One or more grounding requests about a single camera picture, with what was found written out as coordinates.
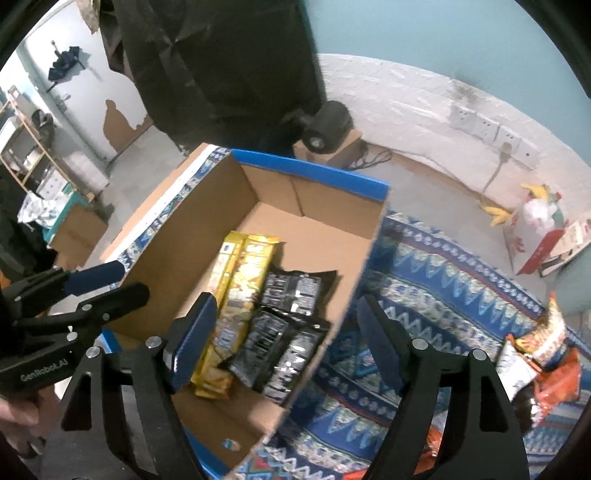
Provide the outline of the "person's left hand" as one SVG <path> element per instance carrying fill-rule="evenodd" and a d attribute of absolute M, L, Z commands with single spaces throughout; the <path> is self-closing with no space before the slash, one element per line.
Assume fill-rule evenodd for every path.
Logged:
<path fill-rule="evenodd" d="M 30 399 L 1 399 L 1 433 L 21 457 L 34 458 L 60 415 L 54 386 L 39 390 Z"/>

